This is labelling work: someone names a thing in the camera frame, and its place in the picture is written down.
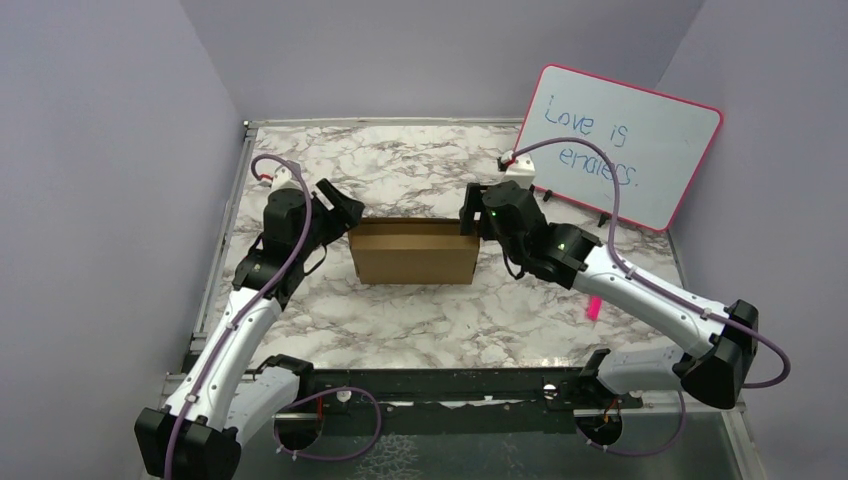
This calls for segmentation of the brown cardboard box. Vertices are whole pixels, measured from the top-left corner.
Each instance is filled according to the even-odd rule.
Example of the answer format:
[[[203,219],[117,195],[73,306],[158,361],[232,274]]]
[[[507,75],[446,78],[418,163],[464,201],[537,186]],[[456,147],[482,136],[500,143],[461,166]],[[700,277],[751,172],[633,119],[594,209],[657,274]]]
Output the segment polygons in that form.
[[[358,279],[369,285],[469,285],[480,238],[456,219],[366,218],[348,232]]]

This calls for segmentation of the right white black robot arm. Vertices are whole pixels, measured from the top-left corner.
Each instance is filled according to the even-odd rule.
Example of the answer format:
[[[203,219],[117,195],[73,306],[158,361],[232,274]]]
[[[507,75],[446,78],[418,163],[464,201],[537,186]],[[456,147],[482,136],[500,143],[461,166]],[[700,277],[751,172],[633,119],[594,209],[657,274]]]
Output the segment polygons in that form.
[[[577,380],[579,398],[600,407],[634,391],[682,391],[718,409],[735,406],[757,350],[751,337],[756,308],[742,300],[728,307],[692,296],[651,276],[684,299],[679,304],[624,270],[607,245],[573,225],[546,220],[533,194],[516,182],[470,183],[459,211],[462,235],[495,240],[515,279],[530,274],[566,289],[597,296],[645,322],[672,346],[641,351],[595,352]]]

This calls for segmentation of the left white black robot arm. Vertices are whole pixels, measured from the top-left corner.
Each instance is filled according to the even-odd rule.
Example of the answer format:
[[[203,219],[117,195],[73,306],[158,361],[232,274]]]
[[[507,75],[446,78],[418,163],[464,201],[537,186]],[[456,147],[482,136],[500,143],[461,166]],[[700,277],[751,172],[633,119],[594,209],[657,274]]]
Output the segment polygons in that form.
[[[274,411],[313,401],[314,384],[273,367],[257,384],[238,387],[272,324],[308,275],[304,264],[356,227],[364,205],[328,180],[322,198],[287,184],[273,190],[263,231],[238,264],[228,303],[180,386],[158,409],[139,414],[134,433],[147,473],[163,479],[230,479],[242,447]]]

